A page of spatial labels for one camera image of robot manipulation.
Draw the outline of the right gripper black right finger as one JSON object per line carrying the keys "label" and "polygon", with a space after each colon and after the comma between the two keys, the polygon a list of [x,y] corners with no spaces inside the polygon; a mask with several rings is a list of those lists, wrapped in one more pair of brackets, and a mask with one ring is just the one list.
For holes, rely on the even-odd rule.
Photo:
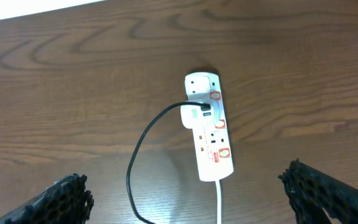
{"label": "right gripper black right finger", "polygon": [[297,224],[358,224],[358,189],[298,159],[279,175]]}

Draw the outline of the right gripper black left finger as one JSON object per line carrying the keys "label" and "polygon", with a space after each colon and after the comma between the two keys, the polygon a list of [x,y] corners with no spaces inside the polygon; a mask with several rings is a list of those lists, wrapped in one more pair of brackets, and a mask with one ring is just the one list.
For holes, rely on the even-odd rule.
{"label": "right gripper black left finger", "polygon": [[90,219],[94,206],[86,181],[85,175],[67,175],[1,216],[0,224],[84,224]]}

